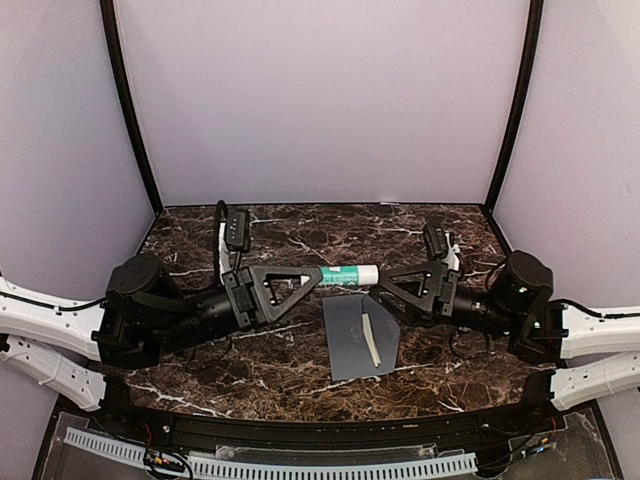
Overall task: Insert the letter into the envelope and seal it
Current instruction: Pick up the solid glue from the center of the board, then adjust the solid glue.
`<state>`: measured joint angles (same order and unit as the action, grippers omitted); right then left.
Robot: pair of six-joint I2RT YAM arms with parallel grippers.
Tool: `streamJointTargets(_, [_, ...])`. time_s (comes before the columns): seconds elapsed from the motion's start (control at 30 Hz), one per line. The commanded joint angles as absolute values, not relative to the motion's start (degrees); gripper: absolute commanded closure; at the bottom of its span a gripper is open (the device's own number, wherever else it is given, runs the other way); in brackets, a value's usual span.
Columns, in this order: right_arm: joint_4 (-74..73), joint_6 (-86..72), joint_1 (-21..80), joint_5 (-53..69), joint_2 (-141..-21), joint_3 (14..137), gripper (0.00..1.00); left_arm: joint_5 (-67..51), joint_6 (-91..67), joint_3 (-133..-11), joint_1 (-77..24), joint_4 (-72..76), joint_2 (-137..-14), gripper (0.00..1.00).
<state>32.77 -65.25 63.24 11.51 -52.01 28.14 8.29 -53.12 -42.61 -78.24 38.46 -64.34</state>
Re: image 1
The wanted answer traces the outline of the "beige letter paper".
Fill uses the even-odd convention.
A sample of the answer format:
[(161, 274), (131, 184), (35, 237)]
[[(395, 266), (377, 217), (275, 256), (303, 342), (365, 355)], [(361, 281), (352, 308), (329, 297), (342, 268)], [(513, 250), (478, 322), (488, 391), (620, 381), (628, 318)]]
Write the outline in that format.
[(368, 313), (361, 315), (363, 336), (369, 350), (373, 365), (378, 368), (382, 364), (382, 360), (377, 348), (372, 323)]

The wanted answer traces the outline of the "grey envelope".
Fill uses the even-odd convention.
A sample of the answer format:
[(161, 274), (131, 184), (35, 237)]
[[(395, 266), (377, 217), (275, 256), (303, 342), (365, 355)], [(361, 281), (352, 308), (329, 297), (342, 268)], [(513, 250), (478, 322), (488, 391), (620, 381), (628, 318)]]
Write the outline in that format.
[[(395, 318), (371, 296), (343, 295), (325, 298), (323, 313), (333, 381), (353, 380), (393, 373), (401, 336)], [(367, 348), (361, 315), (368, 313), (382, 360), (373, 365)]]

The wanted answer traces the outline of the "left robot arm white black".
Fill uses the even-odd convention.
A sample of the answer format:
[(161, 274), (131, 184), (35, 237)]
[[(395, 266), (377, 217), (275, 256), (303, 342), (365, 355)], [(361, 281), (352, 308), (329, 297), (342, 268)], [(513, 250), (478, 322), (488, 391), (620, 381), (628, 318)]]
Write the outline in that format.
[(100, 409), (120, 436), (141, 427), (126, 384), (65, 356), (138, 370), (188, 350), (279, 321), (323, 280), (320, 268), (244, 267), (219, 286), (182, 291), (154, 254), (116, 267), (105, 294), (77, 302), (1, 283), (1, 360), (86, 412)]

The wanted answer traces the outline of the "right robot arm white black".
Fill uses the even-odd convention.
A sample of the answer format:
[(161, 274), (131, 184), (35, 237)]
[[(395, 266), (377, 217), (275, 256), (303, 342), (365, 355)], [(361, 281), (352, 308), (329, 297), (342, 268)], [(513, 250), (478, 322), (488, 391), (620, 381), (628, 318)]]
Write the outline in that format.
[(555, 300), (553, 273), (535, 256), (507, 256), (488, 290), (462, 285), (441, 260), (380, 273), (370, 294), (397, 320), (414, 327), (447, 324), (505, 338), (519, 360), (544, 365), (529, 375), (522, 403), (510, 413), (521, 434), (534, 432), (549, 405), (566, 411), (639, 385), (639, 310), (596, 310)]

